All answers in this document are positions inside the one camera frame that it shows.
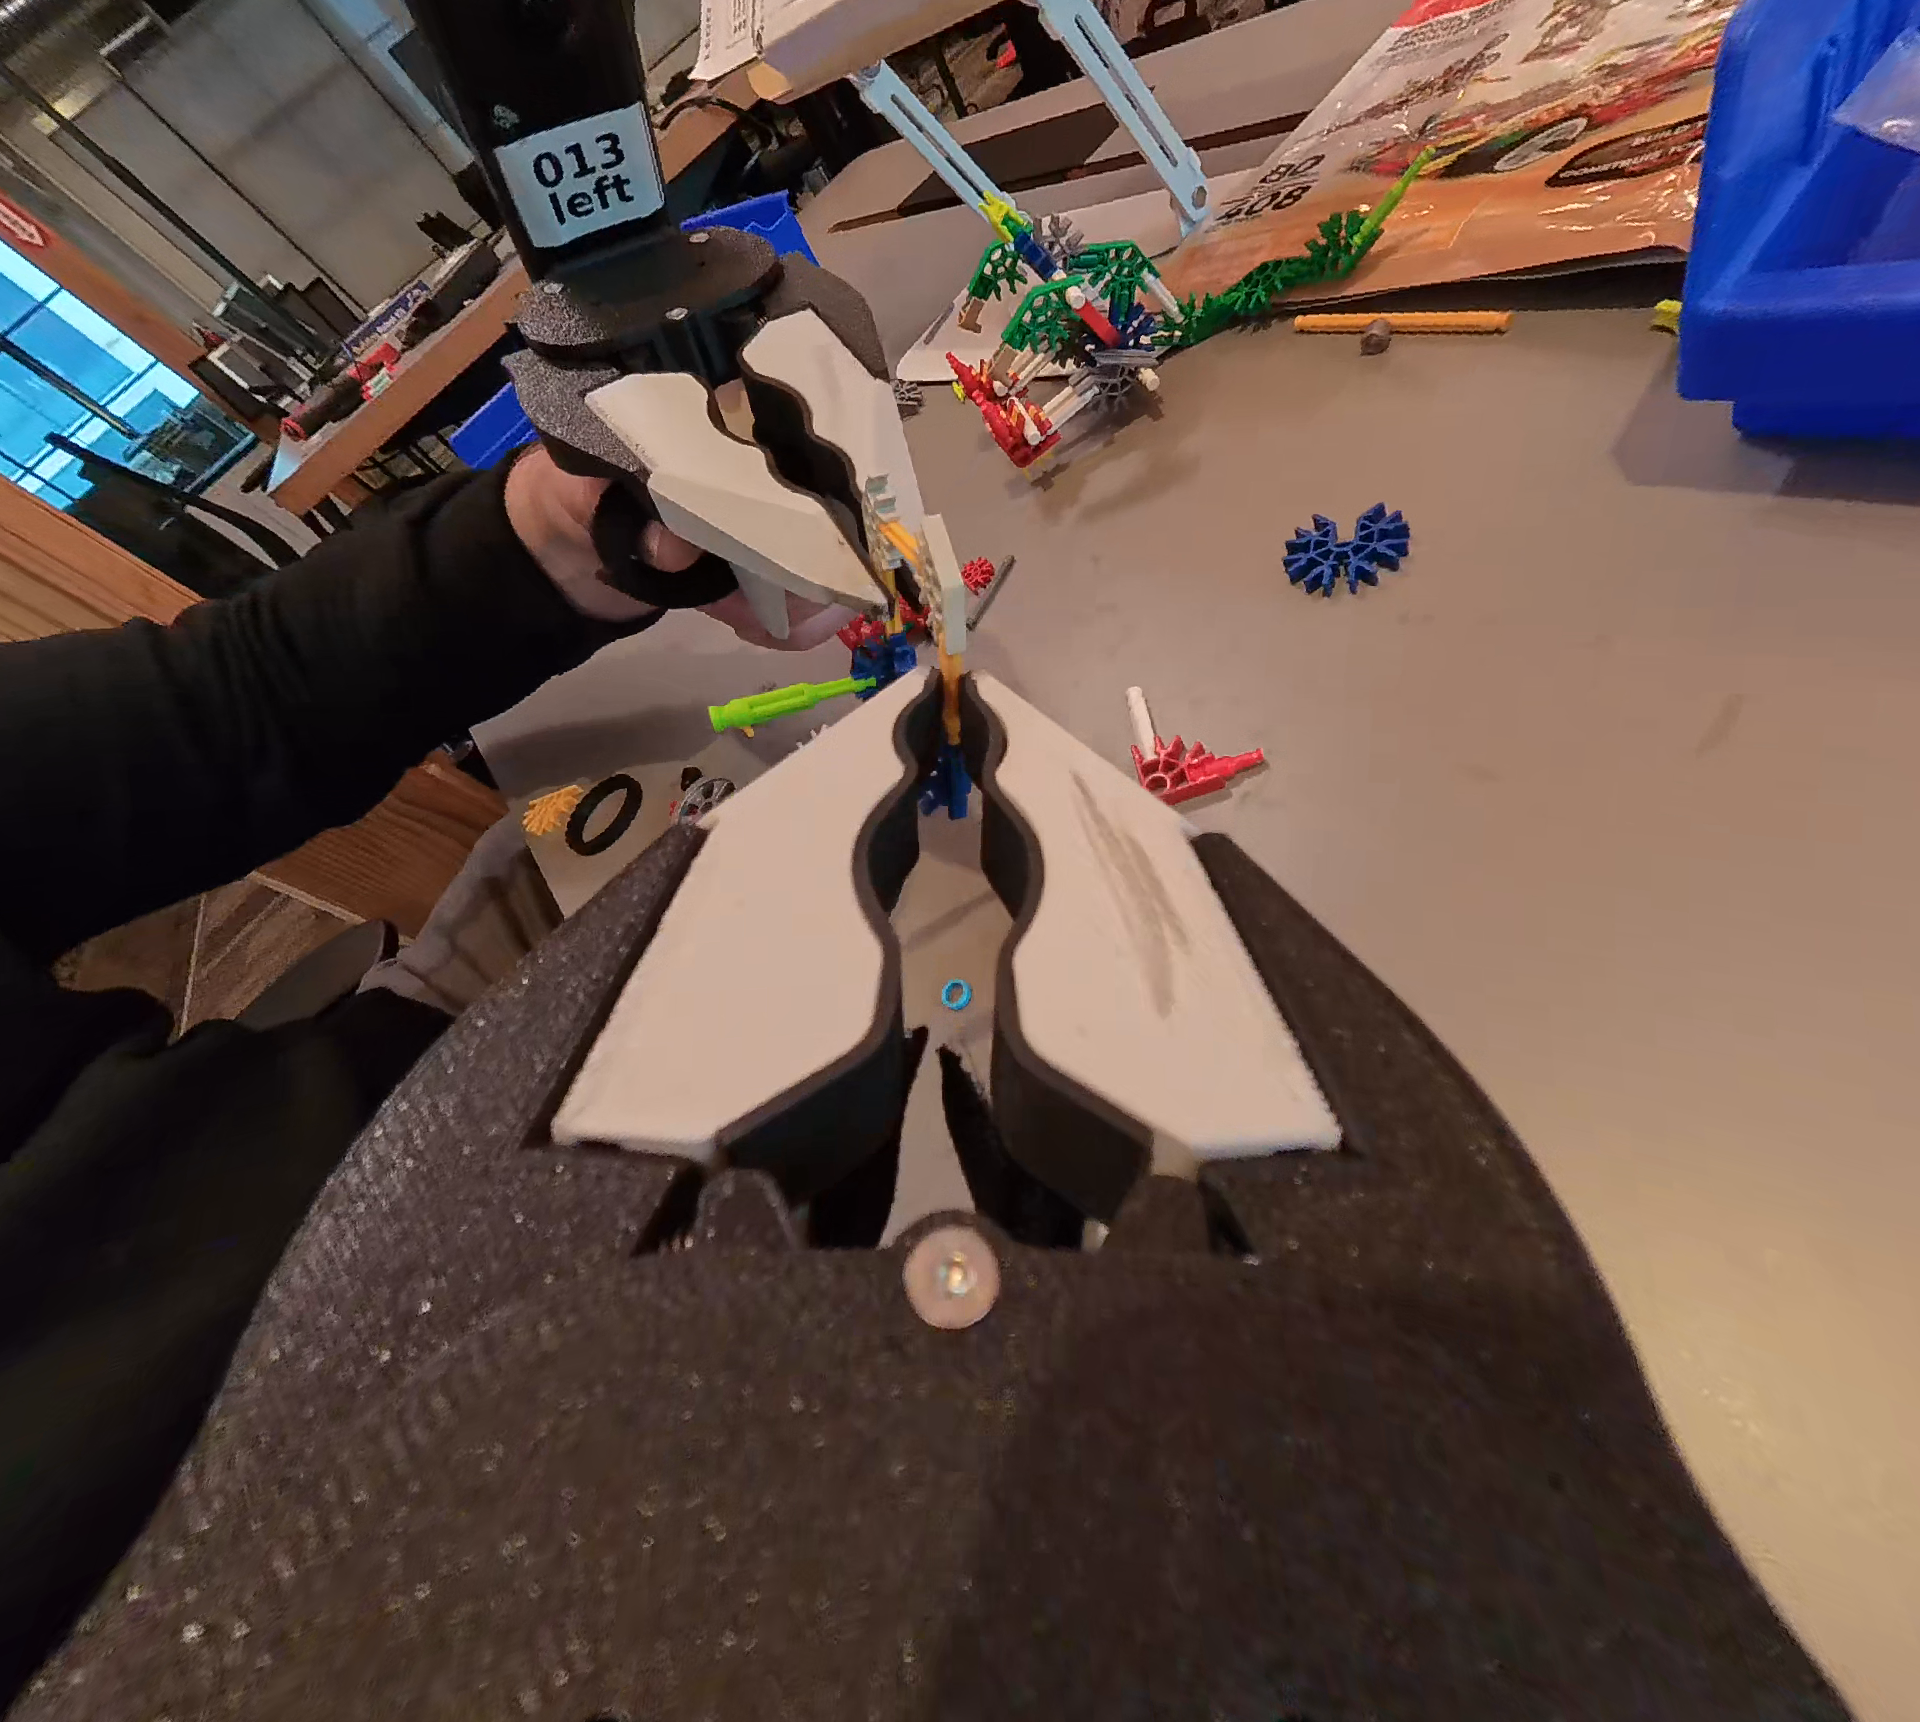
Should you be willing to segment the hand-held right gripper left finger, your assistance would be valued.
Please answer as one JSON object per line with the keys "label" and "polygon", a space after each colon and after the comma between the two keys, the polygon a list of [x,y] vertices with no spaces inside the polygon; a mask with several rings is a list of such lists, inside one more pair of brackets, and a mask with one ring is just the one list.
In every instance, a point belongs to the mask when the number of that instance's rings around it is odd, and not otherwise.
{"label": "hand-held right gripper left finger", "polygon": [[548,1137],[771,1178],[829,1245],[886,1223],[917,1066],[893,923],[937,673],[881,688],[690,827]]}

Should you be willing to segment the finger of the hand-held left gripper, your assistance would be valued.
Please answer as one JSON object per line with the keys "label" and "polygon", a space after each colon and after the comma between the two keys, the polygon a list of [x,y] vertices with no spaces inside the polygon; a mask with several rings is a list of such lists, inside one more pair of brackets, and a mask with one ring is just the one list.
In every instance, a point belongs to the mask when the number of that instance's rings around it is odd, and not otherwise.
{"label": "finger of the hand-held left gripper", "polygon": [[618,443],[618,459],[641,471],[657,518],[719,558],[755,615],[784,615],[785,597],[859,614],[884,607],[859,513],[806,485],[804,457],[780,462],[755,435],[734,437],[695,378],[627,373],[588,389],[583,403]]}
{"label": "finger of the hand-held left gripper", "polygon": [[870,367],[820,307],[771,317],[741,345],[740,376],[755,439],[780,462],[807,462],[801,482],[858,515],[873,477],[884,477],[891,515],[914,523],[914,459],[896,385]]}

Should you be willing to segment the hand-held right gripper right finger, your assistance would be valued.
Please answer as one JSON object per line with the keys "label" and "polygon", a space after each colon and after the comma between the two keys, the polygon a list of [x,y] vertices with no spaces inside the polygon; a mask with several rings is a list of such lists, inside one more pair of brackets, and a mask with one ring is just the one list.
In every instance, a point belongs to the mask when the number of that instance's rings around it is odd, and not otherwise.
{"label": "hand-held right gripper right finger", "polygon": [[959,690],[978,870],[1005,918],[988,1073],[939,1050],[971,1208],[1076,1245],[1151,1179],[1332,1155],[1341,1126],[1196,830],[1005,681]]}

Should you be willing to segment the colourful rod connector toy model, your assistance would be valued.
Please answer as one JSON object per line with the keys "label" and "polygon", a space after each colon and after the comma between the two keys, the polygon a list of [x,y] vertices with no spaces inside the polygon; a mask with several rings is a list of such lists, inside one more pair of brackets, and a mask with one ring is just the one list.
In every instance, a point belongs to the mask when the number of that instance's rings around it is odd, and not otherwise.
{"label": "colourful rod connector toy model", "polygon": [[715,734],[751,735],[759,726],[810,711],[825,702],[863,702],[920,670],[932,652],[942,677],[942,735],[920,783],[920,813],[964,819],[971,774],[959,741],[957,673],[965,652],[968,591],[964,561],[955,560],[942,515],[928,513],[916,533],[893,515],[886,477],[873,477],[859,497],[866,541],[879,556],[884,610],[858,618],[838,637],[850,649],[844,677],[792,681],[707,706]]}

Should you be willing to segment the person's left forearm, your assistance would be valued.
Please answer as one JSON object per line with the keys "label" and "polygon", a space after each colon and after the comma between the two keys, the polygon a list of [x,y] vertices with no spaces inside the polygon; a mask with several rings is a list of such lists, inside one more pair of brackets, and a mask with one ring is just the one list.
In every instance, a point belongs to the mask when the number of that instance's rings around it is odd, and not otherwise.
{"label": "person's left forearm", "polygon": [[559,594],[509,523],[511,466],[434,484],[169,624],[4,644],[4,945],[48,969],[236,881],[641,628]]}

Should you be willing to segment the person's left hand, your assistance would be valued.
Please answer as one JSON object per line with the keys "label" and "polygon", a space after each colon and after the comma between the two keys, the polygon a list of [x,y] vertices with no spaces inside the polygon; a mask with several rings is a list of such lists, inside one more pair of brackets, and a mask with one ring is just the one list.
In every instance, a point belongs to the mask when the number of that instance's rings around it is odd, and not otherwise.
{"label": "person's left hand", "polygon": [[[569,606],[600,624],[644,628],[659,618],[659,610],[614,588],[591,541],[591,521],[610,488],[606,479],[565,471],[544,445],[535,445],[507,467],[502,501],[511,532]],[[771,633],[740,589],[699,612],[747,646],[785,653],[828,644],[853,618],[848,606],[789,597],[785,633]]]}

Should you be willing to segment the black toy tyre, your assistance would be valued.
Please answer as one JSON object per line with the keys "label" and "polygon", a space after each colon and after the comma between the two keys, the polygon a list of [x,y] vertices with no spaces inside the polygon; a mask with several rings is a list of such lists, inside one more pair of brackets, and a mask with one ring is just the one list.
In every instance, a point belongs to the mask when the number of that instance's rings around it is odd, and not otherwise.
{"label": "black toy tyre", "polygon": [[635,774],[612,771],[588,783],[562,827],[564,845],[577,858],[597,858],[619,845],[644,812],[646,789]]}

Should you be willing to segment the red connector with white rod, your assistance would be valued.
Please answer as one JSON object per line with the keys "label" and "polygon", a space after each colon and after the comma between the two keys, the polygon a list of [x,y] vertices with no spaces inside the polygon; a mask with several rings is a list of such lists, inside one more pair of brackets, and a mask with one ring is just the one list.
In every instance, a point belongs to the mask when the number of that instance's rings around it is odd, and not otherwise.
{"label": "red connector with white rod", "polygon": [[1124,690],[1125,719],[1129,726],[1129,760],[1139,787],[1165,805],[1211,798],[1244,774],[1265,767],[1265,750],[1221,753],[1204,741],[1182,735],[1161,735],[1153,721],[1146,691],[1138,684]]}

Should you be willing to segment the multicolour built toy figure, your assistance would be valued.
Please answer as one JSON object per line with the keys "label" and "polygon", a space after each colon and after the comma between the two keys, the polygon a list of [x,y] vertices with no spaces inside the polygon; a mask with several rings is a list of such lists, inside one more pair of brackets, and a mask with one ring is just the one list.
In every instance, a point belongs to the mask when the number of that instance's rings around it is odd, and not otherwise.
{"label": "multicolour built toy figure", "polygon": [[1011,312],[984,359],[950,349],[946,362],[953,393],[1037,484],[1093,420],[1157,395],[1189,316],[1136,241],[1088,241],[1065,217],[1032,219],[997,193],[980,210],[992,238],[955,321],[975,330],[1002,297]]}

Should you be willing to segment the green spiky toy piece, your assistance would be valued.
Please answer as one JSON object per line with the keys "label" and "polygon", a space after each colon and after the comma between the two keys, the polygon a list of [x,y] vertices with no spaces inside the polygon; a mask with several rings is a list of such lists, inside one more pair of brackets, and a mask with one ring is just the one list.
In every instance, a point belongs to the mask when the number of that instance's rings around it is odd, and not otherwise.
{"label": "green spiky toy piece", "polygon": [[1355,208],[1334,212],[1298,252],[1260,261],[1211,293],[1184,297],[1164,335],[1164,352],[1189,349],[1229,327],[1265,317],[1281,297],[1299,290],[1347,281],[1433,157],[1436,148],[1420,149],[1365,214]]}

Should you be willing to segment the blue snowflake connector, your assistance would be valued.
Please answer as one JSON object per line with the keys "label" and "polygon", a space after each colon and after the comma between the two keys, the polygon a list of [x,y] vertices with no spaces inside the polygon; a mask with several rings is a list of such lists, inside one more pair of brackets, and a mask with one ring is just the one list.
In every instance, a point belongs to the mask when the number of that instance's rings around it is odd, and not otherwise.
{"label": "blue snowflake connector", "polygon": [[1352,527],[1315,513],[1288,535],[1281,552],[1285,581],[1306,596],[1329,597],[1336,588],[1355,594],[1396,573],[1411,552],[1411,527],[1397,508],[1376,501],[1360,510]]}

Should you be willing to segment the orange toy rod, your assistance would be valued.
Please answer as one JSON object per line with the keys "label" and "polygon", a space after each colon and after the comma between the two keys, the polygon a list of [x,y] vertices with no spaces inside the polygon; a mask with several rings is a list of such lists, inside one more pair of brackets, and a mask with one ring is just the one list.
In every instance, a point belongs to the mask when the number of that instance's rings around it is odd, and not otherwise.
{"label": "orange toy rod", "polygon": [[1360,339],[1371,317],[1391,317],[1400,335],[1503,335],[1512,330],[1512,310],[1354,310],[1301,312],[1292,317],[1292,332],[1299,335],[1352,335]]}

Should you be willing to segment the person's torso black sweater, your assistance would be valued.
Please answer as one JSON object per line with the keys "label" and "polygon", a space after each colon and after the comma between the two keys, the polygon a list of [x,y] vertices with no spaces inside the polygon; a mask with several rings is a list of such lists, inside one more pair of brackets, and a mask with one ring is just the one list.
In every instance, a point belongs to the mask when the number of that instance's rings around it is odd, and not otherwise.
{"label": "person's torso black sweater", "polygon": [[1,955],[1,1693],[168,1493],[324,1181],[450,1018],[372,988],[182,1036]]}

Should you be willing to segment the toy packaging bag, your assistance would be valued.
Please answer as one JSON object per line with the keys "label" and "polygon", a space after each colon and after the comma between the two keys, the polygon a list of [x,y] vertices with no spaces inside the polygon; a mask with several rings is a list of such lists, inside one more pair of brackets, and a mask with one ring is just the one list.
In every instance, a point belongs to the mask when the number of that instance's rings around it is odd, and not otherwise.
{"label": "toy packaging bag", "polygon": [[1683,259],[1743,0],[1413,0],[1164,263],[1223,293],[1332,219],[1369,250],[1299,297]]}

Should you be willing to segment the blue plastic bin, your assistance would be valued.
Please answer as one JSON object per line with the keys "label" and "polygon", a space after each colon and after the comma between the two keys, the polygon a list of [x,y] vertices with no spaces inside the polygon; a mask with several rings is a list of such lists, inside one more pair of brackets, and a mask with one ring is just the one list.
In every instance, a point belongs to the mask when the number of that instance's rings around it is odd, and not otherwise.
{"label": "blue plastic bin", "polygon": [[1918,0],[1742,0],[1721,42],[1676,389],[1757,437],[1918,435],[1916,154],[1834,122]]}

